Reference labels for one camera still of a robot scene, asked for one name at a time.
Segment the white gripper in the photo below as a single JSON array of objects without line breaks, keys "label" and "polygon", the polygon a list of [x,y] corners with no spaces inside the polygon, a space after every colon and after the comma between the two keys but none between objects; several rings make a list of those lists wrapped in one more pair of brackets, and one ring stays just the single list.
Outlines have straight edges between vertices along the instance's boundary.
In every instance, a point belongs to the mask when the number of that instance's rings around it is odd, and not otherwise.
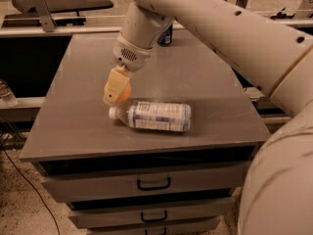
[{"label": "white gripper", "polygon": [[116,92],[121,91],[127,83],[130,83],[131,72],[140,70],[150,58],[152,51],[152,48],[140,48],[130,43],[119,34],[112,49],[118,66],[111,69],[106,84]]}]

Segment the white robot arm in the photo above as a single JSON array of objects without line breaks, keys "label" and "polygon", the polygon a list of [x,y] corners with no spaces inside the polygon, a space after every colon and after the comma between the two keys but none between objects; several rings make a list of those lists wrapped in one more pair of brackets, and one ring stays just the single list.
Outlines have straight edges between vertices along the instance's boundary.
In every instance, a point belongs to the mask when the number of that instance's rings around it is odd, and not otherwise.
[{"label": "white robot arm", "polygon": [[222,0],[133,0],[114,46],[104,100],[126,100],[132,74],[178,22],[291,120],[251,163],[239,235],[313,235],[313,36]]}]

